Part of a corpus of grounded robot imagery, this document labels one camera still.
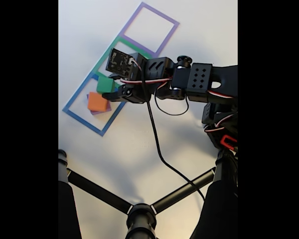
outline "red and white wire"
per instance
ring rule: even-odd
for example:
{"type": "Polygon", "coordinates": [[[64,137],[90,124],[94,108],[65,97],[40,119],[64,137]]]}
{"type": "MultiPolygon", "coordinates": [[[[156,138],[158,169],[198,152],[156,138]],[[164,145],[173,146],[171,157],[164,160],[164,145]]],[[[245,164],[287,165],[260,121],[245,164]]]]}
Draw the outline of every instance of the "red and white wire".
{"type": "Polygon", "coordinates": [[[226,95],[223,95],[221,93],[217,93],[217,92],[213,92],[213,91],[207,91],[207,92],[210,93],[211,95],[218,96],[218,97],[221,97],[221,98],[228,98],[228,99],[233,98],[231,96],[226,96],[226,95]]]}
{"type": "Polygon", "coordinates": [[[220,123],[221,123],[222,121],[224,121],[224,120],[230,118],[230,117],[233,116],[233,115],[234,115],[234,114],[232,114],[232,115],[228,115],[228,116],[222,118],[218,123],[215,124],[215,126],[216,126],[216,127],[219,127],[219,125],[220,125],[220,123]]]}
{"type": "Polygon", "coordinates": [[[224,129],[225,127],[221,127],[221,128],[215,128],[215,129],[208,129],[208,130],[204,130],[205,132],[213,132],[213,131],[218,131],[218,130],[221,130],[221,129],[224,129]]]}
{"type": "Polygon", "coordinates": [[[137,65],[137,67],[139,68],[139,70],[142,71],[140,65],[136,62],[136,60],[134,58],[131,58],[131,62],[134,62],[135,65],[137,65]]]}
{"type": "MultiPolygon", "coordinates": [[[[170,78],[148,80],[148,81],[145,81],[145,83],[146,84],[154,84],[154,83],[158,83],[158,82],[167,82],[167,81],[170,81],[170,78]]],[[[142,81],[129,81],[129,80],[121,80],[121,82],[123,82],[125,84],[141,84],[142,83],[142,81]]]]}

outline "purple square outline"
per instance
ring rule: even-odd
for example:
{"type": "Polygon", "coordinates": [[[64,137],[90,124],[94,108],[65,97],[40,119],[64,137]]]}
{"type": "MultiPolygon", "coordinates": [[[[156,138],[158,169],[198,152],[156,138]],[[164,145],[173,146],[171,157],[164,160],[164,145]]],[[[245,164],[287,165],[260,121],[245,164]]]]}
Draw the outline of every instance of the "purple square outline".
{"type": "Polygon", "coordinates": [[[133,13],[133,15],[131,16],[131,18],[129,19],[129,21],[125,24],[125,26],[122,28],[122,30],[119,33],[119,36],[124,38],[125,40],[129,41],[130,43],[132,43],[133,45],[137,46],[138,48],[144,50],[145,52],[149,53],[152,55],[152,57],[158,57],[159,54],[161,53],[161,51],[163,50],[163,48],[166,46],[166,44],[168,43],[169,39],[171,38],[171,36],[174,34],[174,32],[176,31],[176,28],[179,26],[179,22],[175,21],[174,19],[170,18],[169,16],[165,15],[164,13],[156,10],[155,8],[147,5],[145,2],[142,2],[139,7],[136,9],[136,11],[133,13]],[[166,38],[164,39],[164,41],[161,43],[161,45],[159,46],[157,52],[153,52],[151,50],[149,50],[148,48],[146,48],[145,46],[139,44],[138,42],[134,41],[133,39],[129,38],[128,36],[125,36],[124,33],[126,32],[126,30],[130,27],[130,25],[132,24],[132,22],[135,20],[135,18],[137,17],[137,15],[140,13],[140,11],[142,10],[142,8],[145,7],[148,10],[156,13],[157,15],[161,16],[162,18],[165,18],[167,21],[170,21],[171,23],[174,24],[173,28],[170,30],[170,32],[167,34],[166,38]]]}

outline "wire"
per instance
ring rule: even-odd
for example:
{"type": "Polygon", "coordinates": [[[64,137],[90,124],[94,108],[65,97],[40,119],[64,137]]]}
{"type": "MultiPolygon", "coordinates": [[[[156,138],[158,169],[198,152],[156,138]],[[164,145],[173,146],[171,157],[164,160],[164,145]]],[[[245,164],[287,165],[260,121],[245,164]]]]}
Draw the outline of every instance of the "wire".
{"type": "Polygon", "coordinates": [[[183,179],[185,179],[190,185],[192,185],[197,190],[197,192],[199,193],[199,195],[203,198],[203,200],[205,201],[205,197],[201,193],[201,191],[199,190],[199,188],[192,181],[190,181],[185,175],[183,175],[177,169],[173,168],[171,165],[169,165],[164,160],[164,158],[163,158],[163,156],[161,154],[161,151],[160,151],[157,130],[156,130],[156,127],[155,127],[153,114],[152,114],[151,108],[150,108],[150,100],[149,100],[148,92],[147,92],[147,89],[146,89],[146,82],[145,82],[144,72],[141,73],[141,78],[142,78],[142,88],[143,88],[143,91],[144,91],[145,101],[146,101],[146,104],[147,104],[147,107],[148,107],[148,111],[149,111],[149,118],[150,118],[150,121],[151,121],[151,125],[153,127],[153,132],[154,132],[154,137],[155,137],[155,142],[156,142],[156,147],[157,147],[157,152],[158,152],[159,158],[161,159],[161,161],[163,162],[163,164],[165,164],[168,168],[170,168],[171,170],[173,170],[175,173],[177,173],[179,176],[181,176],[183,179]]]}
{"type": "MultiPolygon", "coordinates": [[[[148,80],[148,81],[145,81],[145,83],[146,84],[154,84],[154,83],[167,82],[167,81],[170,81],[170,78],[148,80]]],[[[142,81],[129,81],[129,80],[121,80],[121,82],[126,83],[126,84],[141,84],[142,83],[142,81]]]]}
{"type": "Polygon", "coordinates": [[[210,93],[211,95],[218,96],[218,97],[221,97],[221,98],[228,98],[228,99],[233,98],[231,96],[223,95],[221,93],[217,93],[217,92],[214,92],[214,91],[207,91],[207,92],[210,93]]]}
{"type": "Polygon", "coordinates": [[[167,114],[167,115],[169,115],[169,116],[181,116],[181,115],[185,114],[185,113],[188,111],[188,109],[189,109],[189,103],[188,103],[188,101],[187,101],[187,96],[186,96],[186,95],[185,95],[185,100],[186,100],[186,104],[187,104],[187,109],[186,109],[183,113],[180,113],[180,114],[170,114],[170,113],[167,113],[166,111],[162,110],[162,109],[158,106],[157,98],[156,98],[156,92],[157,92],[157,90],[158,90],[159,88],[161,88],[161,87],[163,87],[164,85],[166,85],[166,83],[167,83],[167,82],[161,84],[161,85],[155,90],[155,92],[154,92],[154,100],[155,100],[155,104],[156,104],[157,108],[158,108],[160,111],[164,112],[165,114],[167,114]]]}
{"type": "Polygon", "coordinates": [[[142,68],[140,67],[140,65],[136,62],[136,60],[134,58],[130,58],[130,62],[134,62],[135,65],[137,65],[137,67],[140,69],[140,71],[142,71],[142,68]]]}
{"type": "Polygon", "coordinates": [[[215,128],[215,129],[209,129],[209,130],[204,130],[205,132],[213,132],[213,131],[218,131],[221,129],[224,129],[225,127],[221,127],[221,128],[215,128]]]}
{"type": "Polygon", "coordinates": [[[233,116],[233,115],[234,115],[234,114],[232,114],[232,115],[228,115],[228,116],[222,118],[218,123],[215,124],[215,126],[216,126],[216,127],[219,127],[219,125],[220,125],[220,123],[221,123],[222,121],[224,121],[224,120],[230,118],[230,117],[233,116]]]}

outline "foam block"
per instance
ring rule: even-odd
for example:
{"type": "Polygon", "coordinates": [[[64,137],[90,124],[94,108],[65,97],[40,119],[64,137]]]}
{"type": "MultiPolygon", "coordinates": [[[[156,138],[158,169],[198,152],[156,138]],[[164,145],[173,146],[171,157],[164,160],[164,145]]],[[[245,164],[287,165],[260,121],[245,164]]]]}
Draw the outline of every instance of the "foam block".
{"type": "Polygon", "coordinates": [[[100,76],[96,91],[100,94],[114,92],[115,81],[113,79],[100,76]]]}
{"type": "Polygon", "coordinates": [[[104,99],[102,95],[96,92],[90,92],[88,109],[91,111],[106,111],[108,100],[104,99]]]}
{"type": "MultiPolygon", "coordinates": [[[[111,104],[110,104],[110,102],[108,101],[108,103],[107,103],[107,105],[106,105],[106,112],[108,112],[108,111],[111,111],[112,109],[111,109],[111,104]]],[[[92,115],[98,115],[98,114],[101,114],[101,113],[104,113],[104,112],[102,112],[102,111],[90,111],[91,112],[91,114],[92,115]]]]}

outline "black tripod leg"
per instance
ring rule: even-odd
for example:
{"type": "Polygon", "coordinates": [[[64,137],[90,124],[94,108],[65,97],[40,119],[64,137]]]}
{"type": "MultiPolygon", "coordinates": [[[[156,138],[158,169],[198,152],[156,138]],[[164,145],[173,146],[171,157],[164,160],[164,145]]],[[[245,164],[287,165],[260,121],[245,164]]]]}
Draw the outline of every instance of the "black tripod leg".
{"type": "Polygon", "coordinates": [[[58,238],[81,239],[82,237],[76,214],[73,191],[67,180],[66,165],[66,153],[63,150],[59,150],[58,238]]]}
{"type": "Polygon", "coordinates": [[[190,239],[238,238],[237,165],[231,152],[220,151],[198,224],[190,239]]]}

